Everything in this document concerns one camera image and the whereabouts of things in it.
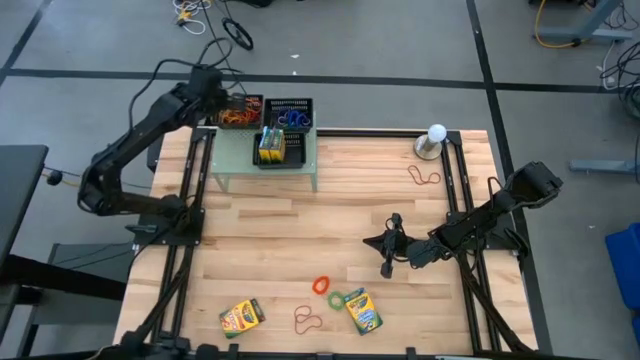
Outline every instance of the gray floor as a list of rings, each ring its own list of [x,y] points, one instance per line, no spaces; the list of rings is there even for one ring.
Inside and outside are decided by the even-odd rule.
[[[0,64],[40,2],[0,0]],[[476,4],[496,82],[598,85],[596,67],[607,44],[543,49],[530,38],[536,9],[525,0]],[[230,58],[249,74],[483,80],[464,0],[277,0],[260,10],[230,6],[256,41],[253,52],[238,48]],[[628,1],[628,8],[640,18],[638,4]],[[172,26],[172,11],[169,1],[54,0],[13,68],[148,72],[162,58],[194,59],[209,37]],[[217,12],[211,13],[222,33]],[[562,24],[584,16],[584,9],[550,4],[543,22]],[[286,24],[283,19],[296,21]],[[619,45],[610,62],[626,46]],[[216,56],[211,51],[208,59]],[[47,165],[82,171],[93,153],[125,131],[128,101],[143,83],[9,76],[0,86],[0,143],[47,144]],[[136,118],[174,83],[154,83],[138,102]],[[484,90],[284,83],[245,87],[265,96],[313,97],[320,126],[423,128],[442,123],[486,129],[499,163]],[[640,123],[629,120],[612,95],[500,91],[498,100],[514,165],[542,160],[565,181],[557,200],[526,213],[554,352],[640,358],[631,314],[622,304],[604,246],[605,235],[638,221],[640,188],[631,177],[572,174],[566,166],[574,158],[632,158]],[[142,185],[152,179],[142,158],[123,177]],[[13,252],[44,261],[55,242],[127,241],[123,226],[133,220],[84,214],[75,206],[74,189],[43,182]],[[15,314],[0,356],[14,355],[27,312]],[[95,349],[110,343],[113,329],[114,324],[51,326],[40,331],[34,354]]]

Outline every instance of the red rubber band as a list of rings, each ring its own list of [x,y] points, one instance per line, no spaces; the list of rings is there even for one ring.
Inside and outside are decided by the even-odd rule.
[[[318,284],[320,284],[321,282],[323,282],[325,284],[324,288],[318,289]],[[313,286],[311,287],[311,289],[313,290],[314,293],[316,293],[318,295],[324,295],[324,293],[326,293],[327,290],[329,290],[329,277],[328,276],[320,276],[319,278],[317,278],[313,282]]]

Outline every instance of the wooden tabletop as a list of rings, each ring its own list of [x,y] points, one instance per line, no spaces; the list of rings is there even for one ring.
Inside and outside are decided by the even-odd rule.
[[[178,193],[190,133],[181,129],[165,136],[153,196]],[[496,176],[495,164],[485,131],[461,134],[478,206],[489,199],[486,180]],[[238,343],[240,351],[253,352],[398,354],[415,347],[419,354],[470,354],[456,262],[419,270],[396,263],[393,279],[385,280],[379,274],[382,257],[362,243],[383,232],[392,212],[402,215],[407,234],[416,238],[445,221],[444,184],[416,185],[407,171],[416,165],[427,178],[442,174],[442,164],[419,160],[412,144],[406,138],[319,137],[317,193],[304,176],[237,177],[229,193],[209,176],[206,224],[193,259],[181,336],[194,348],[208,343],[226,350]],[[453,172],[457,178],[455,166]],[[459,182],[456,186],[462,194]],[[166,252],[164,246],[150,246],[133,265],[115,342],[155,304]],[[517,259],[507,251],[486,251],[485,257],[494,303],[521,339],[536,348]],[[312,292],[313,280],[321,275],[330,277],[330,291],[365,287],[384,324],[358,335],[346,311],[330,309],[326,298]],[[258,300],[266,321],[227,340],[219,314],[250,298]],[[293,312],[299,305],[311,306],[322,327],[297,335]],[[171,316],[165,319],[168,329]],[[488,348],[481,310],[479,322]]]

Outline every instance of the small basket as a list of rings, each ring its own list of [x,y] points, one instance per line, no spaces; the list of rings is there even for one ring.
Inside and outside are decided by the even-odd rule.
[[[217,113],[214,119],[214,125],[218,126],[220,129],[260,129],[262,127],[263,122],[263,110],[264,110],[264,96],[262,95],[247,95],[247,99],[255,98],[260,102],[260,111],[259,115],[255,120],[250,121],[248,123],[223,123],[221,114],[222,111]]]
[[[313,127],[315,119],[313,118],[313,99],[266,99],[264,102],[264,122],[265,126],[283,129],[287,132],[309,132]],[[281,124],[278,117],[286,111],[298,111],[304,114],[309,123],[302,126],[290,127],[288,123]]]
[[[281,163],[263,163],[260,159],[258,148],[262,134],[256,134],[253,140],[253,165],[260,169],[299,169],[304,166],[307,161],[306,152],[306,135],[304,133],[284,133],[284,141],[286,150],[284,153],[284,162]]]

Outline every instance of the black mesh basket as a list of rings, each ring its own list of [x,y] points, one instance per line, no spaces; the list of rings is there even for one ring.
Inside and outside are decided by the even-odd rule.
[[[292,119],[289,122],[289,115],[296,112],[303,115],[302,119]],[[309,132],[313,127],[313,99],[266,99],[264,101],[264,122],[265,126],[283,129],[287,132]]]

